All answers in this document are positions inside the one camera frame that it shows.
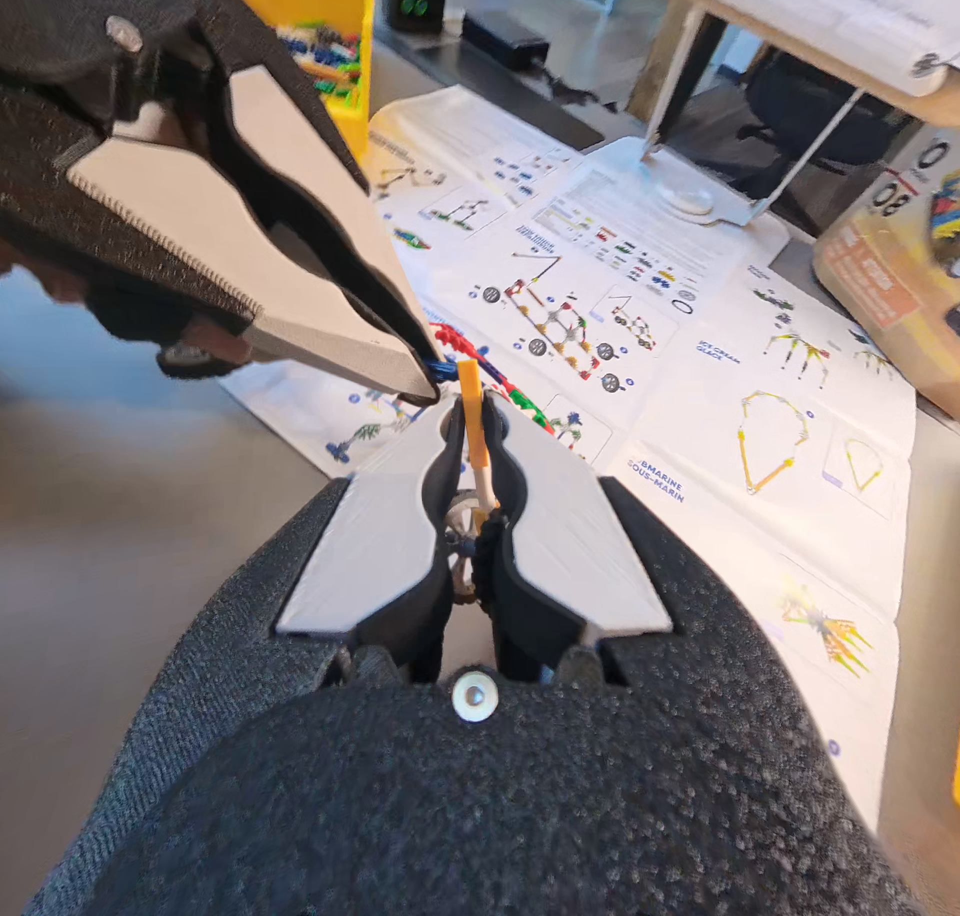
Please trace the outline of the white instruction sheet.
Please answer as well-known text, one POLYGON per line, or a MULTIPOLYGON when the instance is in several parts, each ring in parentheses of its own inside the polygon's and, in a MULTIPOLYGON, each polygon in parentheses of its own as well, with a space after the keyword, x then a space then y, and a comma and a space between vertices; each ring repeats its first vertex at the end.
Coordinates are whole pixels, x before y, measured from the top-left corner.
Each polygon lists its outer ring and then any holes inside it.
POLYGON ((372 118, 370 198, 428 322, 726 582, 878 825, 899 664, 914 389, 763 266, 787 242, 666 209, 642 139, 579 154, 461 87, 372 118))

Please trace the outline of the person's left hand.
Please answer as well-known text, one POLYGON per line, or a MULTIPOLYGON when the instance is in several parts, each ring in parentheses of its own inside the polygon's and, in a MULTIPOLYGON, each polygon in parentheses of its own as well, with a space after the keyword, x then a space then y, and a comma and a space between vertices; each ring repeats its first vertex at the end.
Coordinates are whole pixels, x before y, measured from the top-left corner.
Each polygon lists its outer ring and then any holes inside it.
POLYGON ((79 274, 30 258, 2 241, 2 275, 16 267, 27 270, 56 303, 86 308, 111 336, 126 342, 156 343, 156 364, 170 379, 223 377, 253 358, 249 342, 172 295, 90 283, 79 274))

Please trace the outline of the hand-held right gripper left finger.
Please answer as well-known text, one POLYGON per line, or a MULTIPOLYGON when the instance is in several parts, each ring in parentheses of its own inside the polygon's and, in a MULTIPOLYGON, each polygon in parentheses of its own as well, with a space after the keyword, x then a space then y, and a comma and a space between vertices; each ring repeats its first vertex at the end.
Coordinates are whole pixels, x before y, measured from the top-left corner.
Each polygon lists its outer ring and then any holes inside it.
POLYGON ((446 516, 461 476, 462 400, 448 394, 349 478, 274 624, 398 666, 440 649, 453 602, 446 516))

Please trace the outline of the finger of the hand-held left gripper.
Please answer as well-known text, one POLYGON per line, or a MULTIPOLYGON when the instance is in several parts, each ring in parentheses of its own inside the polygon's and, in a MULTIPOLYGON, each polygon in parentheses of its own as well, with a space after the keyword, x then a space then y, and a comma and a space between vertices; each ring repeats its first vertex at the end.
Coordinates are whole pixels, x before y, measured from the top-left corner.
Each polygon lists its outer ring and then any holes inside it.
POLYGON ((207 78, 207 146, 272 240, 257 344, 387 392, 438 392, 426 315, 371 200, 264 65, 207 78))
POLYGON ((330 279, 289 258, 241 195, 198 154, 112 137, 68 168, 69 182, 251 312, 261 353, 434 405, 439 389, 412 348, 376 327, 330 279))

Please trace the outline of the black office chair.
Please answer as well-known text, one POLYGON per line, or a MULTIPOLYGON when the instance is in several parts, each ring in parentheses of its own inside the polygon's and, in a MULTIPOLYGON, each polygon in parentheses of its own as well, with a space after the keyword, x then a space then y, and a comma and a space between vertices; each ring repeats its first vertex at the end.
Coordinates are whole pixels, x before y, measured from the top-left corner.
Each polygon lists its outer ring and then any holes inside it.
MULTIPOLYGON (((759 139, 795 161, 848 102, 854 88, 817 67, 769 48, 751 70, 745 99, 755 122, 738 141, 759 139)), ((911 116, 870 95, 858 98, 813 155, 815 166, 869 166, 879 161, 911 116)))

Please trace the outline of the wooden clipboard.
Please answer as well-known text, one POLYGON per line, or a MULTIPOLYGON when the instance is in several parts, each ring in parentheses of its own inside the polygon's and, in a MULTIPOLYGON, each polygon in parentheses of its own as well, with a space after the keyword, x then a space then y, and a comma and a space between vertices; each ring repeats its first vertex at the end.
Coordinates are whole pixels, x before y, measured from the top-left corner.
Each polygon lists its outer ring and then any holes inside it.
POLYGON ((689 0, 941 129, 959 125, 959 0, 689 0))

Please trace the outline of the colourful construction toy model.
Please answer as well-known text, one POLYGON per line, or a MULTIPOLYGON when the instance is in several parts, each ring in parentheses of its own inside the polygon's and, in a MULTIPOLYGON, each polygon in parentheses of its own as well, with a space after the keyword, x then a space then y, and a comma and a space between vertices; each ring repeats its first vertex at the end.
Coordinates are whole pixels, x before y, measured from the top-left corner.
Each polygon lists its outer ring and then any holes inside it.
POLYGON ((545 412, 498 370, 467 337, 447 322, 430 322, 438 344, 462 357, 465 364, 452 356, 446 367, 434 364, 437 381, 457 381, 460 388, 464 423, 464 441, 473 489, 458 490, 444 518, 444 533, 451 554, 451 576, 454 602, 470 605, 478 600, 477 546, 482 530, 498 511, 494 488, 494 470, 484 426, 485 382, 493 384, 493 393, 503 396, 522 414, 549 434, 554 427, 545 412))

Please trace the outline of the toy packaging bag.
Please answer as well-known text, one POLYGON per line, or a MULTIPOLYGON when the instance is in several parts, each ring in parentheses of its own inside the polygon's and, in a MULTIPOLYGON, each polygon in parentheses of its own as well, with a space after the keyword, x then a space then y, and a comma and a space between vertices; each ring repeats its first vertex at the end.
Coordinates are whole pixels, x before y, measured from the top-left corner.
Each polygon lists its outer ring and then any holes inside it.
POLYGON ((924 127, 814 245, 816 279, 959 420, 959 130, 924 127))

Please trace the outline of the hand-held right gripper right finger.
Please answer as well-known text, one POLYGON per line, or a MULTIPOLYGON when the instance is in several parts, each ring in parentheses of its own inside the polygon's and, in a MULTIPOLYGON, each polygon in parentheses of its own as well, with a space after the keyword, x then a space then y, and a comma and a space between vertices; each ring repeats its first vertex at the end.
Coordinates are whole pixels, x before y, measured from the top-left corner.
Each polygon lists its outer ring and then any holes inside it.
POLYGON ((498 670, 539 677, 574 646, 673 622, 592 467, 499 394, 484 397, 498 505, 484 523, 484 609, 498 670))

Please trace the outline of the black power adapter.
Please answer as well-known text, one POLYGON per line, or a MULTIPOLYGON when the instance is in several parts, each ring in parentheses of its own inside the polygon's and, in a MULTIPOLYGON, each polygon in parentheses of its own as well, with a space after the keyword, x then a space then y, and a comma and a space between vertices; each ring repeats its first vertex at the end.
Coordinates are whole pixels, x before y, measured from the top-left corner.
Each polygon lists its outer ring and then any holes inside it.
POLYGON ((544 36, 502 10, 465 11, 461 40, 516 73, 542 70, 550 49, 544 36))

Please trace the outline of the pile of loose toy pieces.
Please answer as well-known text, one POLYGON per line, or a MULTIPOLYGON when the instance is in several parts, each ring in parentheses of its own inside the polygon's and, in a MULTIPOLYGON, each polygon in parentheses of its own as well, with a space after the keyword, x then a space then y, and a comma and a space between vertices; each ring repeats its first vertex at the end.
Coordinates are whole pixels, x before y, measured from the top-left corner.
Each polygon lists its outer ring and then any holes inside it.
POLYGON ((357 108, 362 97, 362 43, 325 23, 280 25, 273 30, 324 101, 357 108))

